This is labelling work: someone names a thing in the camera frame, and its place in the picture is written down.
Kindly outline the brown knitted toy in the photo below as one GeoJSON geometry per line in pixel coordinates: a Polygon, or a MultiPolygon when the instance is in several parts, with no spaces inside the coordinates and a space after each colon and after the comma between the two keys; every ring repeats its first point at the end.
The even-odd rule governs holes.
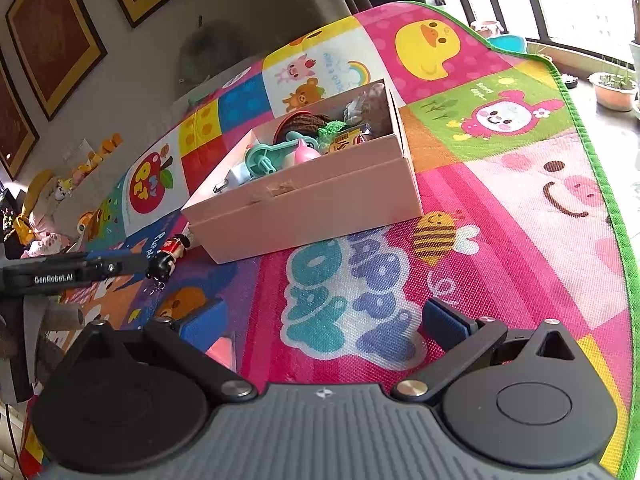
{"type": "Polygon", "coordinates": [[[303,136],[318,138],[319,130],[325,127],[332,118],[323,114],[314,114],[308,110],[296,110],[282,119],[273,135],[273,143],[280,143],[286,140],[286,135],[291,132],[298,132],[303,136]]]}

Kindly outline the gold framed wall picture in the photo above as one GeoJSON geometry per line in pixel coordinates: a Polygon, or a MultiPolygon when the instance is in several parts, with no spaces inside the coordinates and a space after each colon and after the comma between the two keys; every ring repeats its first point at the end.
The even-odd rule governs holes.
{"type": "Polygon", "coordinates": [[[13,0],[6,24],[40,108],[51,120],[106,55],[82,0],[13,0]]]}

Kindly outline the yellow plush toy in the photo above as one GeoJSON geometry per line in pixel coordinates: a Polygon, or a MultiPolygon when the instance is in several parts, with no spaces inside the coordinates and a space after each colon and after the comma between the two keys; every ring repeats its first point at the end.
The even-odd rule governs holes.
{"type": "Polygon", "coordinates": [[[59,180],[53,170],[46,169],[30,182],[22,211],[13,221],[13,229],[22,245],[56,232],[53,213],[58,208],[56,190],[59,180]]]}

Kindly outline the colourful cartoon play mat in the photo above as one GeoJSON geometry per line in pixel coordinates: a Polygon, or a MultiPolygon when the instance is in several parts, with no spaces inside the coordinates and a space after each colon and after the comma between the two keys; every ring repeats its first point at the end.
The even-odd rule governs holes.
{"type": "Polygon", "coordinates": [[[376,138],[380,79],[395,89],[422,216],[226,263],[182,208],[111,247],[84,242],[146,256],[177,234],[192,246],[162,289],[138,274],[68,294],[86,319],[50,337],[66,360],[29,405],[26,478],[634,478],[639,271],[551,63],[394,2],[221,88],[264,92],[272,116],[247,131],[296,110],[332,118],[318,153],[299,142],[288,169],[376,138]],[[216,298],[256,398],[155,402],[144,326],[216,298]],[[438,401],[399,401],[393,386],[444,354],[422,327],[430,298],[503,322],[506,340],[438,401]]]}

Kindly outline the potted seedlings in bowl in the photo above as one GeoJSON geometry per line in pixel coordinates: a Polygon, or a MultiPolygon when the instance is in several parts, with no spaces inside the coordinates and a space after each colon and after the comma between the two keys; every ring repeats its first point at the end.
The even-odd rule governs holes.
{"type": "Polygon", "coordinates": [[[613,112],[630,112],[638,87],[631,76],[611,73],[592,73],[588,77],[599,105],[613,112]]]}

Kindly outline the teal toy water gun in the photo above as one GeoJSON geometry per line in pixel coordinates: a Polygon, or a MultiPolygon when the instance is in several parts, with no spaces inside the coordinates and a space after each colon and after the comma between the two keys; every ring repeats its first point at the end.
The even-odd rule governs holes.
{"type": "Polygon", "coordinates": [[[254,144],[244,156],[245,166],[250,176],[265,177],[282,169],[285,157],[295,152],[299,142],[303,142],[305,148],[311,148],[318,153],[318,141],[297,131],[288,132],[285,140],[276,144],[254,144]]]}

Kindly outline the black haired doll figurine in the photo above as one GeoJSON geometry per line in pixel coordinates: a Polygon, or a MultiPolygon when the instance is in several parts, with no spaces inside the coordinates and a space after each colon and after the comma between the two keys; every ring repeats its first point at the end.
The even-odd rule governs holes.
{"type": "Polygon", "coordinates": [[[184,234],[166,238],[160,250],[149,260],[145,276],[157,286],[164,287],[175,272],[177,261],[192,246],[184,234]]]}

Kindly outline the pink cardboard box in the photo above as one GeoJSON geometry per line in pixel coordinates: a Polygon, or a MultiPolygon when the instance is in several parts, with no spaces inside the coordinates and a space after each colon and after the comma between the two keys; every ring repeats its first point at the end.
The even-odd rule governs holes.
{"type": "Polygon", "coordinates": [[[423,214],[408,140],[387,79],[372,140],[281,169],[236,188],[224,178],[281,119],[247,131],[181,209],[196,240],[218,263],[242,260],[389,226],[423,214]]]}

